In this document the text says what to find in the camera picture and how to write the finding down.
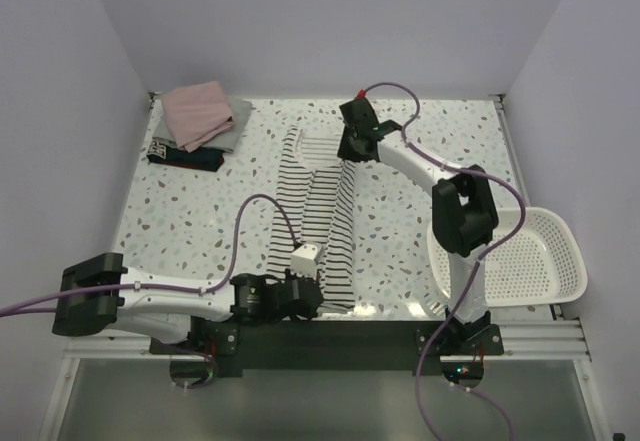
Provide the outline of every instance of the gray wall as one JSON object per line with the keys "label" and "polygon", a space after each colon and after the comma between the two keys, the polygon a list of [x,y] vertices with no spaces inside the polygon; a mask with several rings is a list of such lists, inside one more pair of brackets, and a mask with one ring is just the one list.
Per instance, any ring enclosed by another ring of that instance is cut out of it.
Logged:
{"label": "gray wall", "polygon": [[[1,305],[59,289],[109,248],[145,128],[145,91],[100,0],[0,0]],[[63,340],[0,322],[0,439],[37,438]]]}
{"label": "gray wall", "polygon": [[584,322],[613,426],[640,437],[640,0],[562,0],[507,97],[535,204],[573,228]]}
{"label": "gray wall", "polygon": [[504,93],[559,0],[102,0],[145,85],[430,97]]}

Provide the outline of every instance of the folded cloth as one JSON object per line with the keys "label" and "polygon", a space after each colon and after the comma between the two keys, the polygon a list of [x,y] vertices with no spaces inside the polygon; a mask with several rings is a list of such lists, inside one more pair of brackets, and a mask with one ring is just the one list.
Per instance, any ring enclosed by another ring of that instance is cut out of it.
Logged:
{"label": "folded cloth", "polygon": [[233,113],[218,81],[174,89],[162,96],[162,107],[178,148],[188,152],[233,128]]}
{"label": "folded cloth", "polygon": [[[238,98],[228,98],[227,101],[229,102],[229,107],[233,113],[233,128],[225,133],[217,135],[212,140],[207,141],[200,147],[200,149],[214,148],[220,149],[225,153],[233,153],[235,150],[235,147],[240,140],[240,135],[251,116],[253,104],[251,101]],[[153,139],[161,144],[166,144],[173,148],[177,147],[176,140],[173,139],[173,135],[171,134],[171,131],[169,131],[164,117],[160,120],[158,126],[156,126],[156,130],[153,132]]]}
{"label": "folded cloth", "polygon": [[147,159],[150,163],[216,172],[224,163],[222,154],[219,149],[197,149],[188,153],[154,140],[147,150]]}

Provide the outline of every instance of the plastic basket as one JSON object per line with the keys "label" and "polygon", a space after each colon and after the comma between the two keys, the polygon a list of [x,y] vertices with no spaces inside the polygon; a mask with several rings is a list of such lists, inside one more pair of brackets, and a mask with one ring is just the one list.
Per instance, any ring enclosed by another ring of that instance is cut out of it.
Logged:
{"label": "plastic basket", "polygon": [[[520,210],[499,209],[498,217],[494,242],[513,229]],[[427,246],[436,283],[449,296],[449,258],[436,241],[431,224]],[[527,208],[520,232],[485,260],[489,307],[566,303],[578,299],[586,288],[587,271],[569,227],[546,209]]]}

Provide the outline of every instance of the table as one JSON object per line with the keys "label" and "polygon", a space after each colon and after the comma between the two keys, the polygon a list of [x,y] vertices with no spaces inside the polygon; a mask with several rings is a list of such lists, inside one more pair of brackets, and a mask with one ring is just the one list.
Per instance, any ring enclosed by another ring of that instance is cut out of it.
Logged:
{"label": "table", "polygon": [[[253,99],[254,109],[236,152],[217,173],[150,164],[146,149],[162,117],[154,102],[150,122],[114,250],[125,264],[149,272],[195,279],[221,277],[227,269],[233,223],[253,193],[275,194],[281,140],[292,124],[310,135],[341,132],[343,99]],[[373,100],[382,120],[404,122],[412,102]],[[447,159],[479,164],[514,186],[514,170],[492,101],[422,102],[410,137]],[[444,298],[430,269],[426,246],[431,198],[401,173],[381,164],[359,164],[354,207],[356,307],[340,319],[442,319]],[[499,207],[516,206],[496,187]],[[273,207],[258,202],[245,211],[236,273],[261,273],[268,253]],[[548,306],[494,308],[500,321],[550,320]]]}

